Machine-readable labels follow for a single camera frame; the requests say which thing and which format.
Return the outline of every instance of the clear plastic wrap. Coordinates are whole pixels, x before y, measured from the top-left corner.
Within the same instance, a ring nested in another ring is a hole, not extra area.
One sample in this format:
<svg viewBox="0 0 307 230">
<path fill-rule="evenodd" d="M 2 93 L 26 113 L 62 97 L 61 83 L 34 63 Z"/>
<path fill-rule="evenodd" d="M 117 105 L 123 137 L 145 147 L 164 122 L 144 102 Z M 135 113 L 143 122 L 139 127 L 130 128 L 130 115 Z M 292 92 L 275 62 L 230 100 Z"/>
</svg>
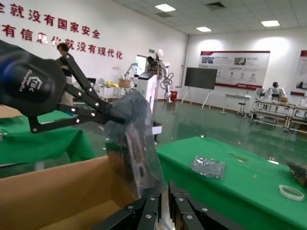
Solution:
<svg viewBox="0 0 307 230">
<path fill-rule="evenodd" d="M 104 126 L 91 123 L 78 128 L 105 136 L 111 168 L 136 199 L 142 196 L 144 188 L 154 187 L 156 180 L 161 181 L 161 227 L 172 230 L 167 185 L 154 146 L 153 118 L 148 102 L 139 92 L 130 92 L 114 104 L 110 113 L 124 118 L 125 125 L 109 121 Z"/>
<path fill-rule="evenodd" d="M 222 179 L 224 177 L 226 164 L 214 159 L 196 156 L 190 167 L 193 171 L 205 177 Z"/>
</svg>

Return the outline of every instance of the ceiling vent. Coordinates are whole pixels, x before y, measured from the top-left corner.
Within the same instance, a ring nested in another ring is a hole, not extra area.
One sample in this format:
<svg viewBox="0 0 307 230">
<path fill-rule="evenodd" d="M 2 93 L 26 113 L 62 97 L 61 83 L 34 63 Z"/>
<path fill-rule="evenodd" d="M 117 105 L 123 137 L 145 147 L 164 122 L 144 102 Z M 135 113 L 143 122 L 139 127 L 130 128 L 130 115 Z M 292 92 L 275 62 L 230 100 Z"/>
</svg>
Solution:
<svg viewBox="0 0 307 230">
<path fill-rule="evenodd" d="M 169 13 L 161 12 L 161 13 L 156 13 L 156 15 L 160 16 L 161 18 L 169 18 L 172 17 Z"/>
<path fill-rule="evenodd" d="M 215 11 L 215 10 L 220 10 L 220 9 L 224 9 L 226 8 L 222 3 L 220 3 L 219 1 L 214 2 L 214 3 L 210 3 L 210 4 L 206 4 L 206 7 L 208 7 L 210 10 Z"/>
</svg>

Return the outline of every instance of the shiny floor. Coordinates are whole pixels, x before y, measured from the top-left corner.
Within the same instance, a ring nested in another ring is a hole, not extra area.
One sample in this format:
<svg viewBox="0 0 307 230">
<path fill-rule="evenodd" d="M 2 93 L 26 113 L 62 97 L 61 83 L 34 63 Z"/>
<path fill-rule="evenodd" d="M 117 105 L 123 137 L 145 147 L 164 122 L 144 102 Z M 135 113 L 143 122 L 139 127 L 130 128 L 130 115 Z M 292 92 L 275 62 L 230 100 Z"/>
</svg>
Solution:
<svg viewBox="0 0 307 230">
<path fill-rule="evenodd" d="M 266 124 L 251 124 L 250 119 L 242 119 L 234 114 L 222 115 L 220 110 L 204 108 L 179 102 L 166 104 L 156 102 L 154 119 L 163 124 L 162 134 L 158 136 L 158 145 L 204 136 L 223 141 L 229 145 L 249 151 L 263 158 L 273 157 L 275 161 L 285 163 L 294 161 L 307 164 L 307 136 L 299 133 L 284 133 L 282 128 Z M 106 155 L 103 136 L 87 132 L 96 156 Z M 45 161 L 45 167 L 54 167 L 69 163 L 64 154 L 60 159 Z M 0 168 L 0 178 L 31 172 L 34 164 L 14 165 Z"/>
</svg>

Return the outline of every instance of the green tablecloth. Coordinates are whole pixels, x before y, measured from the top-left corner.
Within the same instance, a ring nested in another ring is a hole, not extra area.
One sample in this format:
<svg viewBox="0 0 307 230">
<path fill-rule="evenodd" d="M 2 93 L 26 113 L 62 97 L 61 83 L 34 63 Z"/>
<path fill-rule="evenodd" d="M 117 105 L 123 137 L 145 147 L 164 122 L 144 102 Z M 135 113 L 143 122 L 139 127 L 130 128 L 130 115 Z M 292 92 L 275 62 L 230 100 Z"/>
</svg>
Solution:
<svg viewBox="0 0 307 230">
<path fill-rule="evenodd" d="M 54 111 L 42 115 L 39 122 L 50 122 L 71 116 Z M 43 133 L 32 134 L 25 116 L 0 119 L 0 130 L 8 135 L 0 141 L 0 165 L 9 163 L 30 163 L 59 158 L 67 152 L 71 162 L 95 157 L 87 135 L 75 128 L 66 127 Z"/>
<path fill-rule="evenodd" d="M 157 149 L 165 179 L 175 180 L 193 198 L 250 230 L 306 230 L 307 198 L 293 201 L 279 193 L 287 185 L 307 195 L 284 165 L 209 138 L 190 138 Z M 223 180 L 207 179 L 189 165 L 195 156 L 226 163 Z M 237 157 L 247 159 L 240 162 Z"/>
</svg>

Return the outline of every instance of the display screen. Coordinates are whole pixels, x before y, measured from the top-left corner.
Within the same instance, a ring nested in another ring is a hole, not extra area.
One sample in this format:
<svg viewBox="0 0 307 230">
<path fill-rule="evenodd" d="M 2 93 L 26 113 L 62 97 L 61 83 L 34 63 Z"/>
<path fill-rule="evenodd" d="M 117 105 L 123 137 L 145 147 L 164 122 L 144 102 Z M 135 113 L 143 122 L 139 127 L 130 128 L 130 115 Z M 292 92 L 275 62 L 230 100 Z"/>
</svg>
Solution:
<svg viewBox="0 0 307 230">
<path fill-rule="evenodd" d="M 187 68 L 185 86 L 214 90 L 217 69 Z"/>
</svg>

